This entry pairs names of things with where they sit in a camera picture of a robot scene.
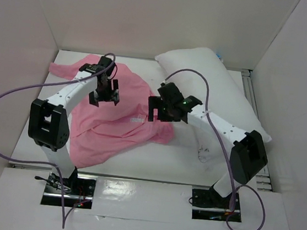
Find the white pillow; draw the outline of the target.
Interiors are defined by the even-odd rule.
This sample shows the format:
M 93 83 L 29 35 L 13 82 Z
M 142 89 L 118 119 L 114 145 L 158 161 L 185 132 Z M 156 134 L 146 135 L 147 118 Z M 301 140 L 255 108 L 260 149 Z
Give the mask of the white pillow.
M 211 114 L 235 127 L 246 132 L 256 130 L 265 143 L 272 140 L 243 91 L 210 48 L 171 50 L 156 55 L 155 60 L 185 97 L 193 95 L 208 103 Z

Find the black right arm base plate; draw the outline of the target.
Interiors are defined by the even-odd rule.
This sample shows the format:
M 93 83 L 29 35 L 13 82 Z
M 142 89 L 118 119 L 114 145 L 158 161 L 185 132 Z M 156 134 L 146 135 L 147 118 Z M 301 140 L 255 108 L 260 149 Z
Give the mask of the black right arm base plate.
M 241 222 L 239 195 L 236 194 L 234 211 L 230 207 L 231 194 L 221 197 L 212 188 L 192 188 L 192 195 L 188 202 L 192 206 L 193 220 Z

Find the pink fabric pillowcase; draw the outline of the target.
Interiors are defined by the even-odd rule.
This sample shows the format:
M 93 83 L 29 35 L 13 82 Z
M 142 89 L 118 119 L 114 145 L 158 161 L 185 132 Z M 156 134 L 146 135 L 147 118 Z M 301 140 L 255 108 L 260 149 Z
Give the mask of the pink fabric pillowcase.
M 117 64 L 120 102 L 89 103 L 88 97 L 72 110 L 69 156 L 77 168 L 106 162 L 120 152 L 151 141 L 168 144 L 174 137 L 171 123 L 148 121 L 148 83 L 126 65 Z

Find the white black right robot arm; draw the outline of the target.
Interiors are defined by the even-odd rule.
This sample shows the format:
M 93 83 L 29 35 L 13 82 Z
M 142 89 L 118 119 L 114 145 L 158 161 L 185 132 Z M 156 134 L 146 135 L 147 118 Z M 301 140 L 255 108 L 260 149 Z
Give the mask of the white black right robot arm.
M 267 165 L 267 154 L 261 134 L 246 132 L 208 110 L 193 95 L 185 98 L 174 83 L 163 83 L 158 96 L 148 97 L 148 121 L 190 124 L 206 136 L 216 138 L 227 158 L 227 173 L 212 186 L 209 201 L 221 206 L 241 185 L 247 184 Z

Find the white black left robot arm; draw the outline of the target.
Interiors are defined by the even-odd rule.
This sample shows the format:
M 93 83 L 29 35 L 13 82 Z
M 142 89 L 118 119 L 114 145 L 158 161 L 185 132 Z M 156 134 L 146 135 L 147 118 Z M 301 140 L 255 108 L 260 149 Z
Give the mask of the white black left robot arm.
M 67 149 L 68 116 L 84 98 L 97 107 L 101 102 L 117 105 L 120 102 L 119 82 L 111 77 L 116 68 L 114 58 L 101 56 L 96 64 L 82 65 L 73 80 L 58 93 L 31 103 L 28 135 L 54 165 L 55 175 L 61 175 L 57 185 L 66 194 L 74 192 L 78 184 L 77 168 Z

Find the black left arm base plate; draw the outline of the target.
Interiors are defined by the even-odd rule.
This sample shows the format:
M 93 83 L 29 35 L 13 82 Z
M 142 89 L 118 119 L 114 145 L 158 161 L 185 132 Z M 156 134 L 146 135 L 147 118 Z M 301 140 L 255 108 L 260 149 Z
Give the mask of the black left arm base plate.
M 50 174 L 47 179 L 43 179 L 46 185 L 43 191 L 41 205 L 61 206 L 61 184 L 59 177 Z M 64 183 L 64 206 L 73 207 L 77 205 L 81 209 L 91 209 L 93 196 L 96 187 L 96 178 L 79 176 L 73 186 Z

